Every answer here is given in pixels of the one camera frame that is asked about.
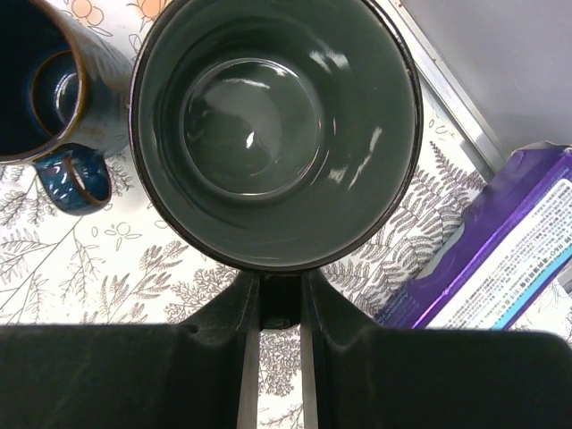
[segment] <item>mug rim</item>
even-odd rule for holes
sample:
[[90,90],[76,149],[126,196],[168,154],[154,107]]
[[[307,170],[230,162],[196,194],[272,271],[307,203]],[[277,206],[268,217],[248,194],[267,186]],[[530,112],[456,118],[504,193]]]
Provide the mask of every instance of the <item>mug rim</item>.
[[20,152],[15,155],[3,156],[0,155],[0,164],[22,164],[29,163],[39,159],[40,157],[52,152],[64,143],[64,138],[69,137],[72,130],[77,126],[80,120],[80,112],[83,110],[85,105],[85,92],[87,85],[87,72],[83,60],[81,59],[80,46],[78,42],[73,37],[72,33],[67,29],[63,17],[59,15],[59,12],[45,0],[27,0],[30,4],[37,7],[44,15],[57,27],[58,30],[62,32],[63,38],[68,44],[69,51],[71,52],[71,57],[75,62],[76,69],[78,71],[78,98],[76,99],[75,106],[73,108],[73,114],[71,114],[70,120],[67,124],[53,136],[38,147],[27,150],[25,152]]
[[382,7],[375,2],[375,0],[357,0],[363,3],[370,12],[377,18],[377,20],[385,27],[385,29],[390,33],[391,39],[395,43],[395,46],[400,51],[400,56],[405,63],[405,68],[408,70],[409,82],[413,92],[413,98],[415,100],[415,131],[413,137],[413,144],[411,146],[412,153],[408,161],[408,168],[401,181],[400,187],[397,190],[395,197],[389,204],[388,208],[379,214],[377,220],[374,224],[365,231],[362,235],[357,237],[355,240],[351,241],[350,244],[332,252],[326,257],[321,257],[310,262],[296,265],[281,265],[281,266],[266,266],[260,264],[252,264],[248,262],[242,262],[235,258],[229,257],[217,250],[214,250],[208,246],[205,242],[199,240],[191,231],[187,230],[182,223],[177,221],[175,217],[169,212],[163,203],[162,199],[159,197],[158,192],[153,187],[151,183],[150,176],[145,170],[145,164],[143,161],[143,156],[135,145],[135,140],[140,140],[139,135],[139,119],[135,114],[139,109],[139,88],[141,86],[141,81],[143,79],[144,71],[147,67],[148,58],[152,53],[153,46],[156,41],[161,37],[163,29],[168,25],[172,18],[177,14],[177,12],[187,3],[182,0],[174,0],[168,4],[163,12],[159,15],[154,23],[152,29],[149,31],[145,40],[141,44],[139,50],[139,55],[135,62],[133,68],[133,77],[131,80],[130,87],[130,113],[129,113],[129,137],[130,137],[130,149],[133,155],[133,160],[135,164],[135,169],[137,175],[143,184],[143,189],[147,193],[147,196],[153,203],[153,206],[161,217],[169,224],[169,226],[181,237],[184,241],[189,243],[193,248],[206,255],[207,257],[213,258],[222,264],[237,268],[239,270],[248,270],[255,273],[299,273],[308,270],[313,270],[320,268],[324,265],[331,264],[342,257],[350,254],[357,248],[364,245],[368,240],[370,240],[376,232],[378,232],[386,223],[389,221],[390,217],[395,213],[401,200],[404,198],[415,170],[418,164],[421,143],[423,139],[423,98],[421,94],[421,84],[419,81],[419,76],[416,69],[415,61],[413,56],[409,51],[401,33],[389,17],[389,15],[382,9]]

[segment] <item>brown mug rim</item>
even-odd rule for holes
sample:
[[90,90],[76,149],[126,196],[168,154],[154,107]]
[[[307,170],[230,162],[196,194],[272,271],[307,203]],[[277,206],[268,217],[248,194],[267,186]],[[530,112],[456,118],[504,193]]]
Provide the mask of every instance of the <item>brown mug rim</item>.
[[72,32],[68,30],[64,18],[60,16],[60,13],[56,11],[56,9],[51,4],[47,3],[46,0],[27,1],[36,6],[41,12],[43,12],[44,15],[47,16],[47,18],[49,18],[50,21],[62,32],[63,38],[68,44],[69,50],[71,51],[71,56],[78,71],[78,98],[75,102],[71,119],[63,127],[63,129],[60,130],[60,132],[51,136],[46,143],[38,147],[34,147],[28,151],[8,156],[0,155],[0,164],[29,163],[60,147],[64,143],[65,138],[69,137],[70,134],[72,134],[72,131],[76,128],[78,122],[80,121],[80,113],[85,105],[85,96],[87,91],[87,72],[85,69],[85,64],[81,58],[81,50],[78,42],[73,37]]

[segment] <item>black plastic holder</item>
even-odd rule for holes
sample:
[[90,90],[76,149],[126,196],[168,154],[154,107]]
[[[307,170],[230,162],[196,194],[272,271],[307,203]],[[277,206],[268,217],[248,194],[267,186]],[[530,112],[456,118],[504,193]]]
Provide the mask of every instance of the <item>black plastic holder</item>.
[[572,427],[563,340],[384,329],[318,270],[240,273],[179,325],[3,327],[0,427],[255,428],[259,333],[298,323],[306,429]]

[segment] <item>gray surface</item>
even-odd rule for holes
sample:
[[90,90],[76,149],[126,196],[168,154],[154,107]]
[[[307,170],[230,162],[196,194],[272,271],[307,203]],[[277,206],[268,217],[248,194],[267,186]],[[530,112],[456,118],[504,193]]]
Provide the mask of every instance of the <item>gray surface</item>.
[[572,2],[403,0],[498,136],[570,142]]

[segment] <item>blue ceramic mug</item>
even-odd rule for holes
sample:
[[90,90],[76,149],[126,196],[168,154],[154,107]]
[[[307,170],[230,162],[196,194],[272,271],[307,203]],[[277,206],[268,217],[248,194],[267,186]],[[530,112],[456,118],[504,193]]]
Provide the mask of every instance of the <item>blue ceramic mug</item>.
[[0,164],[32,164],[70,215],[107,204],[105,158],[128,142],[131,65],[44,0],[3,0]]

